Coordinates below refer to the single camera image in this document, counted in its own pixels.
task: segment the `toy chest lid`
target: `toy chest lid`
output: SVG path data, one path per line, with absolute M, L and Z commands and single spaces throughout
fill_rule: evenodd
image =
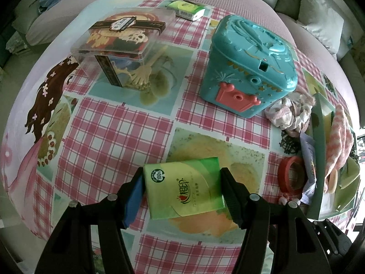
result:
M 290 44 L 241 16 L 228 15 L 220 21 L 211 48 L 222 54 L 228 65 L 244 67 L 282 90 L 293 91 L 297 85 Z
M 166 9 L 116 9 L 93 24 L 71 47 L 71 53 L 141 60 L 174 20 L 175 12 Z

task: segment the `red tape roll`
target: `red tape roll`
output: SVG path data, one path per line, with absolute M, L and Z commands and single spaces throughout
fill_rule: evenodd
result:
M 292 187 L 289 180 L 289 169 L 292 165 L 297 166 L 296 171 L 299 176 L 299 183 L 297 187 Z M 301 157 L 284 157 L 280 162 L 277 172 L 277 179 L 282 192 L 285 192 L 289 195 L 301 194 L 304 188 L 306 177 L 304 161 Z

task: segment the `pink latch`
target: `pink latch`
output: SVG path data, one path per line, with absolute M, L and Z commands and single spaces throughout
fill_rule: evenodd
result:
M 244 112 L 254 105 L 261 104 L 256 96 L 246 95 L 235 89 L 233 84 L 226 82 L 220 83 L 220 89 L 215 100 L 237 112 Z

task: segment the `black mechanical part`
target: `black mechanical part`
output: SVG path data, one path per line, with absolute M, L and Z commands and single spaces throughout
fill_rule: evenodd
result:
M 365 222 L 353 244 L 328 219 L 311 223 L 298 205 L 268 203 L 250 194 L 227 168 L 221 169 L 222 194 L 232 220 L 246 229 L 232 274 L 259 274 L 268 241 L 274 252 L 271 274 L 363 273 Z M 35 274 L 95 274 L 91 225 L 97 225 L 106 274 L 134 274 L 121 229 L 134 221 L 145 184 L 143 168 L 132 181 L 100 203 L 71 201 L 48 240 Z

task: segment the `small hole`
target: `small hole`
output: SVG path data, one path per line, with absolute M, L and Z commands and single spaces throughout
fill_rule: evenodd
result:
M 260 66 L 258 67 L 260 70 L 266 72 L 268 70 L 269 64 L 261 61 Z
M 269 33 L 268 31 L 265 32 L 268 36 L 270 36 L 272 39 L 277 40 L 276 37 L 274 35 L 272 35 L 271 33 Z
M 253 83 L 253 84 L 259 84 L 261 82 L 261 79 L 258 78 L 258 77 L 251 77 L 250 78 L 250 81 Z

